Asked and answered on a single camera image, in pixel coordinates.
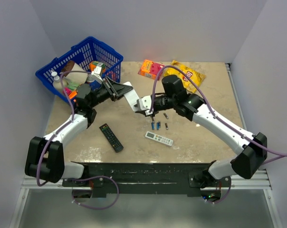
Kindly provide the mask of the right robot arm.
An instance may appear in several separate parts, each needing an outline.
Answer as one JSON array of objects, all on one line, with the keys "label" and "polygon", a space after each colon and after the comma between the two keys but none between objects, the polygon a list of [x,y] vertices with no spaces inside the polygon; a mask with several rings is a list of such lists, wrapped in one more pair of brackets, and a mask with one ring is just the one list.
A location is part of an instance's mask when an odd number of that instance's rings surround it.
[{"label": "right robot arm", "polygon": [[153,112],[174,109],[178,115],[212,132],[235,153],[230,159],[211,162],[196,180],[213,187],[220,179],[232,175],[250,179],[267,158],[267,137],[238,127],[216,112],[205,98],[187,93],[176,75],[163,78],[162,85],[163,95],[151,95]]}]

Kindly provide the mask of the small white remote control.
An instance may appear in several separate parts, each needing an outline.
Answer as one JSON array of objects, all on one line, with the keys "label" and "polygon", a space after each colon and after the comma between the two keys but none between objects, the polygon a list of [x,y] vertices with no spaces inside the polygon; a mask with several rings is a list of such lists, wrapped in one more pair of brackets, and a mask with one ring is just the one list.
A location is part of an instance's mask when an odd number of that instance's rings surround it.
[{"label": "small white remote control", "polygon": [[135,89],[133,88],[132,84],[130,82],[125,82],[124,85],[132,87],[131,91],[124,94],[124,97],[127,100],[132,111],[134,111],[135,113],[143,112],[142,99],[138,96],[138,94],[135,91]]}]

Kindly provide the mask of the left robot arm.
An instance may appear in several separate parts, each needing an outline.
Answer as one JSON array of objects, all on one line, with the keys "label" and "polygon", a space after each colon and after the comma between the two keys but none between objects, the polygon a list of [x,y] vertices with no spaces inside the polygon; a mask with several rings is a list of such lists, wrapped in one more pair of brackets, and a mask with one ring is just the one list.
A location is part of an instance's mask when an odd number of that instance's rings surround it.
[{"label": "left robot arm", "polygon": [[104,78],[95,90],[88,84],[81,84],[76,89],[70,117],[53,132],[31,139],[25,174],[35,177],[40,187],[60,179],[73,179],[78,186],[86,186],[90,181],[89,173],[80,163],[65,162],[64,148],[94,122],[95,106],[107,99],[117,101],[132,90],[130,82],[121,84],[109,77]]}]

